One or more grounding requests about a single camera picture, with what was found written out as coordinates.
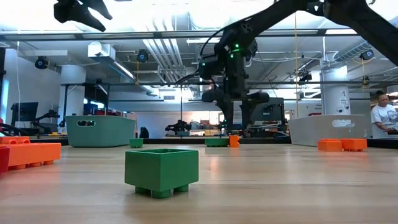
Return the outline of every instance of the white t-shirt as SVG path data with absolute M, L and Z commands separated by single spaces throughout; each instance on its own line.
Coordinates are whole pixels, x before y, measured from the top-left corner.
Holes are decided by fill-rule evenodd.
M 388 135 L 387 132 L 381 130 L 376 126 L 376 122 L 380 122 L 387 128 L 396 128 L 398 129 L 398 113 L 396 110 L 391 106 L 387 105 L 386 107 L 381 107 L 376 105 L 371 111 L 372 117 L 372 132 L 373 138 L 398 138 L 398 135 L 391 134 Z

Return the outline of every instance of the computer monitor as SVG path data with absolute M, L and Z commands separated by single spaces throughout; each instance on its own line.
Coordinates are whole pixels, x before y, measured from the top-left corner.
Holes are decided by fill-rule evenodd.
M 267 103 L 256 106 L 252 115 L 252 121 L 282 121 L 285 120 L 285 108 L 283 98 L 269 98 Z
M 14 103 L 11 106 L 12 110 L 11 126 L 15 126 L 16 121 L 34 121 L 36 119 L 38 105 L 39 105 L 38 102 L 21 103 L 21 105 L 19 103 Z

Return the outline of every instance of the green block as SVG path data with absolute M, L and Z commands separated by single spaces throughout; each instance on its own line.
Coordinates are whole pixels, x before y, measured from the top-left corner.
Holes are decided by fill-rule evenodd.
M 228 138 L 208 138 L 205 139 L 205 144 L 208 147 L 227 147 L 229 145 Z
M 127 151 L 124 182 L 151 190 L 154 198 L 170 196 L 170 190 L 184 192 L 199 180 L 199 154 L 196 150 L 151 149 Z
M 131 148 L 142 147 L 142 145 L 144 145 L 143 139 L 130 139 L 130 147 Z

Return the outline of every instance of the person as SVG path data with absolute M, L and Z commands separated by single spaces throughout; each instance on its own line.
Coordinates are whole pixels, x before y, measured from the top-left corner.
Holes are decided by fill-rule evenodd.
M 377 105 L 371 111 L 373 138 L 398 138 L 398 135 L 388 135 L 389 131 L 397 130 L 398 113 L 389 104 L 388 96 L 376 92 Z
M 141 127 L 141 132 L 139 134 L 139 138 L 149 138 L 148 129 L 145 127 Z

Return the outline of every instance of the man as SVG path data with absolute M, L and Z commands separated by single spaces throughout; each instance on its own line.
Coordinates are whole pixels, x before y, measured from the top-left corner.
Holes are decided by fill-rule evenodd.
M 388 135 L 389 131 L 396 130 L 398 113 L 385 93 L 377 91 L 376 98 L 377 105 L 371 111 L 373 138 L 398 138 L 398 135 Z

